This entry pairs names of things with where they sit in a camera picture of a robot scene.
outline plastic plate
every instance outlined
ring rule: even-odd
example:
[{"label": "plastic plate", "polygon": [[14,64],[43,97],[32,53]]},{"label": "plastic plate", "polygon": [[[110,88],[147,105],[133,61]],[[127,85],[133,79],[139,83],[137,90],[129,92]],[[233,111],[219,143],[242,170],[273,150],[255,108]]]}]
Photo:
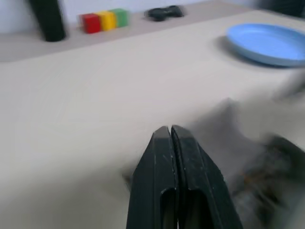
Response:
[{"label": "plastic plate", "polygon": [[278,25],[240,24],[231,27],[227,38],[241,55],[277,66],[305,64],[305,34]]}]

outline white table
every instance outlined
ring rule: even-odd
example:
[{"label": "white table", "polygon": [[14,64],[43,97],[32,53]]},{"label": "white table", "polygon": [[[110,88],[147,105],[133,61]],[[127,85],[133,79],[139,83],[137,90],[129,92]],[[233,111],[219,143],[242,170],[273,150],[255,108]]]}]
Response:
[{"label": "white table", "polygon": [[2,63],[1,228],[124,228],[120,169],[140,158],[154,130],[196,124],[226,98],[240,103],[246,136],[275,132],[305,148],[304,104],[271,99],[298,70],[225,49],[226,29],[244,22],[305,30],[303,21],[250,11]]}]

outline white wall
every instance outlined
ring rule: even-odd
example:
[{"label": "white wall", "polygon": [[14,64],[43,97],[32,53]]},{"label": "white wall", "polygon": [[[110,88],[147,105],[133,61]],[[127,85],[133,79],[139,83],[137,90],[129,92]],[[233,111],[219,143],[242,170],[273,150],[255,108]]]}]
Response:
[{"label": "white wall", "polygon": [[[79,14],[124,8],[131,12],[172,4],[188,4],[202,0],[61,0],[65,20],[77,22]],[[0,0],[0,33],[24,31],[35,27],[26,0]]]}]

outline black cylinder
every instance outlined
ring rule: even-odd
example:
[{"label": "black cylinder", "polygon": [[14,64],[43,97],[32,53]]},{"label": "black cylinder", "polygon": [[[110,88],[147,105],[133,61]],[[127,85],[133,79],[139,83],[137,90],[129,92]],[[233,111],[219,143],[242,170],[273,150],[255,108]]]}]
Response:
[{"label": "black cylinder", "polygon": [[40,30],[47,42],[58,42],[66,37],[61,10],[57,0],[29,0]]}]

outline toy block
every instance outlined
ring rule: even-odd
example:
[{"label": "toy block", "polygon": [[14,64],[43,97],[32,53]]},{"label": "toy block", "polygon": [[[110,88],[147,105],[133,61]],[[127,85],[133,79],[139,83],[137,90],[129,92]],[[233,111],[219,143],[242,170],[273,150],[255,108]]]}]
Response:
[{"label": "toy block", "polygon": [[86,33],[95,33],[101,31],[101,22],[99,16],[93,13],[80,15],[84,31]]},{"label": "toy block", "polygon": [[115,29],[115,15],[109,11],[101,11],[95,13],[100,17],[102,31],[109,31]]},{"label": "toy block", "polygon": [[116,18],[116,27],[124,27],[128,25],[128,11],[123,9],[113,9],[110,10],[115,14]]}]

